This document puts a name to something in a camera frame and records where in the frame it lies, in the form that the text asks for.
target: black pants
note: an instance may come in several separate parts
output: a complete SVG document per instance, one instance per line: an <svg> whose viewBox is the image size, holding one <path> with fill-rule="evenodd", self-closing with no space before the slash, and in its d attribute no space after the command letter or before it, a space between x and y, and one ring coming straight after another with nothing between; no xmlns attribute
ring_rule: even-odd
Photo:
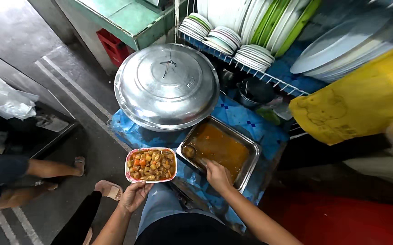
<svg viewBox="0 0 393 245"><path fill-rule="evenodd" d="M51 245L71 244L82 245L89 231L98 206L103 195L99 191L93 191L88 195L66 223L63 229L54 238Z"/></svg>

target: hand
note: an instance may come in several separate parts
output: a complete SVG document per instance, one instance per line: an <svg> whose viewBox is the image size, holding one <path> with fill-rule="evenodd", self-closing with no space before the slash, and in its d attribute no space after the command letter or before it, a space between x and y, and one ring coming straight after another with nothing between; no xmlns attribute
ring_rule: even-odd
<svg viewBox="0 0 393 245"><path fill-rule="evenodd" d="M234 189L231 181L231 173L226 167L208 159L204 159L204 161L206 164L205 167L207 168L207 180L219 194L222 195L232 188Z"/></svg>
<svg viewBox="0 0 393 245"><path fill-rule="evenodd" d="M134 212L144 201L153 185L147 184L145 181L132 183L125 189L119 205L127 209L130 213Z"/></svg>

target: large aluminum pot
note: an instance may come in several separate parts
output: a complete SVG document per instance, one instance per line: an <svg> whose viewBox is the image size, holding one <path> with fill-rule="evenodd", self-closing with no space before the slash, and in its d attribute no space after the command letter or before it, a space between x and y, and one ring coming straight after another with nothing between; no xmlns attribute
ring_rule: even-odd
<svg viewBox="0 0 393 245"><path fill-rule="evenodd" d="M219 80L202 53L181 44L161 44L128 56L117 71L114 90L134 123L170 132L210 115L218 101Z"/></svg>

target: white plastic bag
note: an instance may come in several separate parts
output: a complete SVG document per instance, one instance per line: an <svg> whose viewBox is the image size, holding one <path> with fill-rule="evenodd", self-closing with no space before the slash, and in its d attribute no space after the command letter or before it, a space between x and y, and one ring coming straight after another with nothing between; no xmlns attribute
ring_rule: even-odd
<svg viewBox="0 0 393 245"><path fill-rule="evenodd" d="M0 116L24 120L36 115L35 102L39 96L18 91L0 78Z"/></svg>

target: blue cloth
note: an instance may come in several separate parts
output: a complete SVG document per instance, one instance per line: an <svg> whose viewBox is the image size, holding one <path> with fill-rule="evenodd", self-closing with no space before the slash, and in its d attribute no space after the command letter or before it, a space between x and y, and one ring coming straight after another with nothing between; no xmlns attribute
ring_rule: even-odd
<svg viewBox="0 0 393 245"><path fill-rule="evenodd" d="M262 147L262 154L251 175L243 195L258 205L267 176L275 169L274 159L289 136L281 128L271 124L260 115L246 109L236 101L221 94L212 115L230 125L237 131L253 139ZM190 129L177 132L154 132L133 123L122 110L118 110L109 121L109 126L117 137L132 148L169 147L176 149L184 140ZM175 180L182 181L188 189L204 200L213 214L231 224L237 224L245 230L245 226L226 201L209 185L204 176L200 176L189 166L178 159L178 171Z"/></svg>

